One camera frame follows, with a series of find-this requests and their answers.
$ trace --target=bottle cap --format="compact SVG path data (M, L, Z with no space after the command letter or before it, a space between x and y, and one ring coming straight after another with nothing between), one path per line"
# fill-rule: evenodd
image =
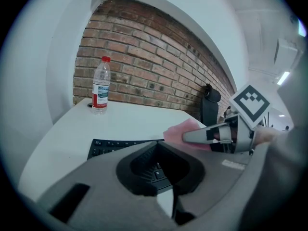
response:
M102 61L103 62L110 62L110 57L109 56L103 56Z

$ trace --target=office chair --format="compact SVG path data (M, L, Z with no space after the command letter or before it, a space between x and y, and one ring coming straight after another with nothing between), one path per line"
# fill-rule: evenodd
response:
M220 92L213 89L210 84L204 86L205 94L201 101L201 122L208 126L217 123L218 102L220 101Z

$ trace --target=plastic bottle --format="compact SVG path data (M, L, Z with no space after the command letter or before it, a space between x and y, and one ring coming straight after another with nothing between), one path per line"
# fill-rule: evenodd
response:
M103 115L107 111L108 92L110 85L110 57L103 56L94 73L92 89L92 112Z

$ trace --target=desk surface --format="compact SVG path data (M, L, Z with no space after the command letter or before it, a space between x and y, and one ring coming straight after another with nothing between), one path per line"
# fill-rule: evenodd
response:
M108 102L106 114L95 116L87 107L90 102L84 99L73 107L41 140L20 177L21 193L37 201L51 185L87 160L93 139L163 139L169 127L191 118L180 110L117 102Z

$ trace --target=pink sponge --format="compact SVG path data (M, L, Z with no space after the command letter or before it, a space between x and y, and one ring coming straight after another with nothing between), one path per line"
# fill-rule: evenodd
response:
M190 148L210 151L211 147L208 144L193 144L193 143L183 142L182 140L183 133L198 129L200 129L200 126L197 123L197 121L192 118L189 118L186 121L183 121L182 123L176 126L168 128L168 130L164 132L165 142L184 144L188 145Z

